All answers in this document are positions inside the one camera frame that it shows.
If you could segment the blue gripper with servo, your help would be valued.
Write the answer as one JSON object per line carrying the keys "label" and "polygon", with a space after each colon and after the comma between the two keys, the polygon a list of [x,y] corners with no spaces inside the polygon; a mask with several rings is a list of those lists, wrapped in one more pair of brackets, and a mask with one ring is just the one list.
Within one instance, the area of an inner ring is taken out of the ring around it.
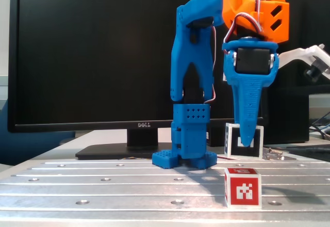
{"label": "blue gripper with servo", "polygon": [[234,122],[240,125],[241,142],[250,146],[255,135],[261,92],[276,77],[278,44],[257,38],[242,38],[222,44],[227,52],[224,74],[234,99]]}

